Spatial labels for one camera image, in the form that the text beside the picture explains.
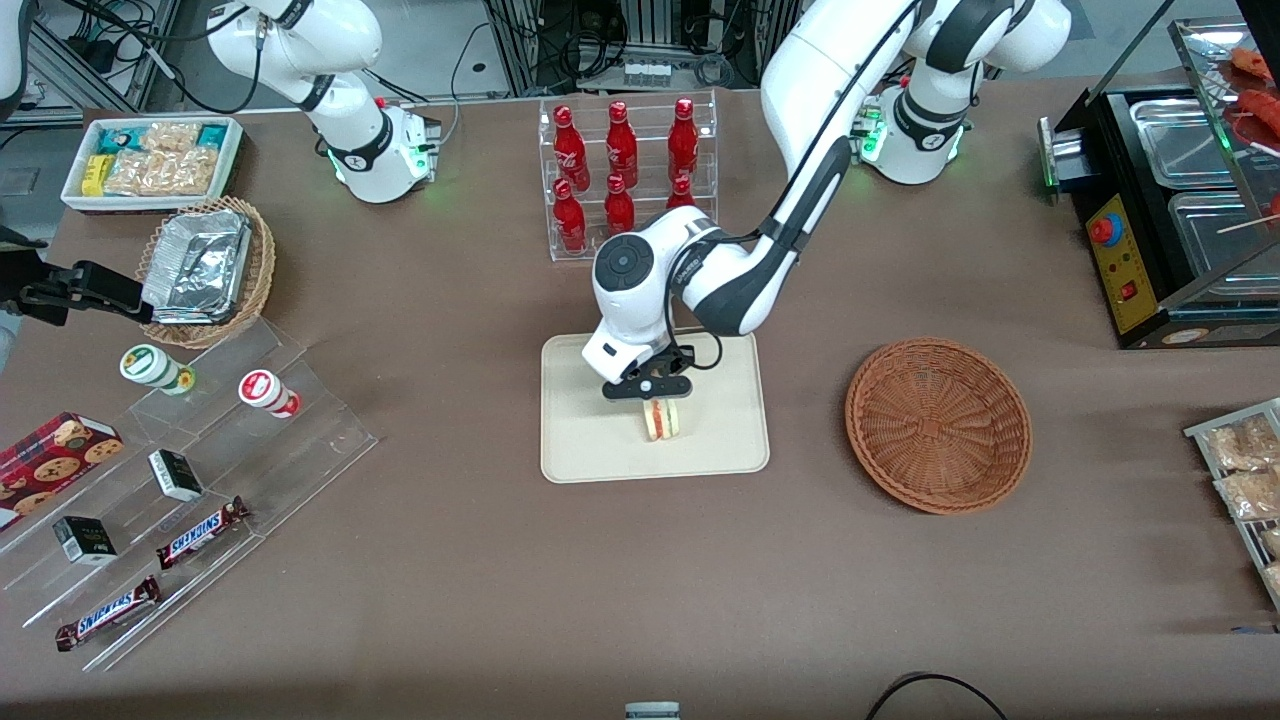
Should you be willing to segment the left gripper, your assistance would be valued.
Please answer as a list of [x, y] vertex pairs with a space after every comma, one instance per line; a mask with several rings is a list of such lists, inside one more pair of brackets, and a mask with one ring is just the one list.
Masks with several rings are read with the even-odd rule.
[[611, 402], [635, 400], [639, 413], [652, 413], [650, 400], [675, 398], [684, 407], [692, 395], [690, 345], [628, 345], [600, 324], [582, 348], [582, 359], [603, 379], [602, 396]]

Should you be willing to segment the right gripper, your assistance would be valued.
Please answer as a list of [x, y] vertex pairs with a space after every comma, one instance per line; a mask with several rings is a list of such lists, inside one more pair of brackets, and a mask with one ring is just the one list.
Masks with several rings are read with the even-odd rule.
[[1, 305], [5, 313], [50, 325], [67, 324], [69, 307], [97, 310], [142, 320], [142, 284], [109, 266], [77, 261], [70, 269], [46, 263], [38, 254], [49, 245], [1, 228]]

